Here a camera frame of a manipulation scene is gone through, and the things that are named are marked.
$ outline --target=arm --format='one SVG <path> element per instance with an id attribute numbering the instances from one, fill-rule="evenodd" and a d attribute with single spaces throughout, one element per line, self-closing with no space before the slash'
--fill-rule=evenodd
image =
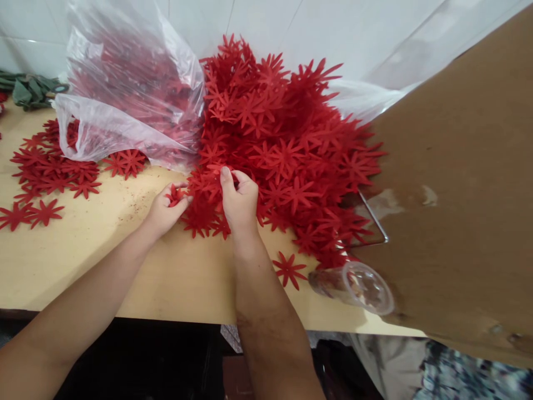
<path id="1" fill-rule="evenodd" d="M 258 187 L 224 167 L 223 206 L 233 236 L 237 327 L 255 397 L 324 400 L 303 325 L 272 267 L 256 222 Z"/>
<path id="2" fill-rule="evenodd" d="M 78 357 L 117 314 L 149 250 L 192 201 L 184 198 L 169 208 L 166 193 L 170 185 L 156 196 L 138 229 L 0 349 L 1 399 L 55 396 Z"/>

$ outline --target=clear plastic bag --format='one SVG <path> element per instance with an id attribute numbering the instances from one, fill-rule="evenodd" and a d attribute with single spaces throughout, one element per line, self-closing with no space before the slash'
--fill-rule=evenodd
<path id="1" fill-rule="evenodd" d="M 329 82 L 328 93 L 338 93 L 328 103 L 336 107 L 343 117 L 352 114 L 365 124 L 401 100 L 417 85 L 403 90 L 385 89 L 363 81 L 346 81 L 334 79 Z"/>
<path id="2" fill-rule="evenodd" d="M 155 165 L 188 170 L 202 126 L 204 75 L 151 0 L 69 0 L 69 94 L 56 97 L 61 148 L 99 161 L 135 148 Z M 71 116 L 80 120 L 75 148 Z"/>

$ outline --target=patterned fabric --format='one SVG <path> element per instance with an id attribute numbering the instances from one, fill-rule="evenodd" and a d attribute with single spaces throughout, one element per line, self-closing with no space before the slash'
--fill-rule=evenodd
<path id="1" fill-rule="evenodd" d="M 530 369 L 474 358 L 429 341 L 422 389 L 413 399 L 529 399 L 533 393 Z"/>

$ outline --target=hand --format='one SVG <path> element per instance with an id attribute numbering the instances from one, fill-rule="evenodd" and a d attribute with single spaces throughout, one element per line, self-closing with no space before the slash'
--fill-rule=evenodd
<path id="1" fill-rule="evenodd" d="M 185 182 L 174 183 L 177 188 L 187 187 Z M 172 228 L 179 217 L 185 212 L 189 204 L 193 201 L 193 196 L 186 196 L 180 200 L 178 204 L 174 207 L 168 207 L 170 204 L 170 199 L 166 194 L 170 194 L 170 187 L 172 183 L 169 183 L 162 191 L 159 193 L 154 201 L 146 219 L 143 222 L 143 227 L 147 229 L 151 234 L 154 235 L 154 239 L 157 240 L 165 233 L 167 233 L 170 228 Z"/>
<path id="2" fill-rule="evenodd" d="M 232 174 L 239 181 L 235 189 Z M 233 233 L 257 231 L 257 196 L 259 188 L 248 175 L 222 167 L 220 172 L 224 214 Z"/>

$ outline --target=left hand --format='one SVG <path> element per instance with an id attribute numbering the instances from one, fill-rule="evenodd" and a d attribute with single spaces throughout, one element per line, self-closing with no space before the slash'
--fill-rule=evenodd
<path id="1" fill-rule="evenodd" d="M 186 188 L 186 182 L 176 182 L 174 185 L 177 188 Z M 170 199 L 166 194 L 170 194 L 170 187 L 172 183 L 169 183 L 154 199 L 152 207 L 148 212 L 146 219 L 143 222 L 145 227 L 150 233 L 155 235 L 155 239 L 159 239 L 170 228 L 172 228 L 178 219 L 185 212 L 189 204 L 193 201 L 193 196 L 186 196 L 180 200 L 174 207 L 168 207 Z"/>

